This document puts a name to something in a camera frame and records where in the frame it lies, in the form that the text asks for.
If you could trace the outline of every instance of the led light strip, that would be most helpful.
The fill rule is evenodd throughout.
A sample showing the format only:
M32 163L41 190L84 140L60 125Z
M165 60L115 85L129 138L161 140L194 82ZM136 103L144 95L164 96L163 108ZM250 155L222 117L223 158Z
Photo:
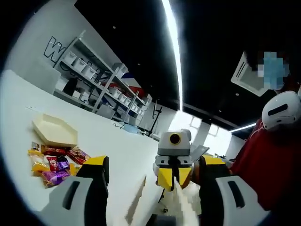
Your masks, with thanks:
M240 131L240 130L242 130L242 129L254 127L255 125L256 125L256 123L253 123L253 124L248 125L248 126L244 126L244 127L238 128L238 129L230 130L229 132L230 132L230 133L233 133L233 132L236 132L236 131Z
M175 23L175 18L170 7L169 0L162 0L162 3L167 18L167 26L169 29L171 41L174 47L174 57L175 57L175 64L177 67L177 77L178 77L178 86L179 86L180 111L183 111L182 72L181 72L181 61L180 61L180 48L178 42L178 31Z

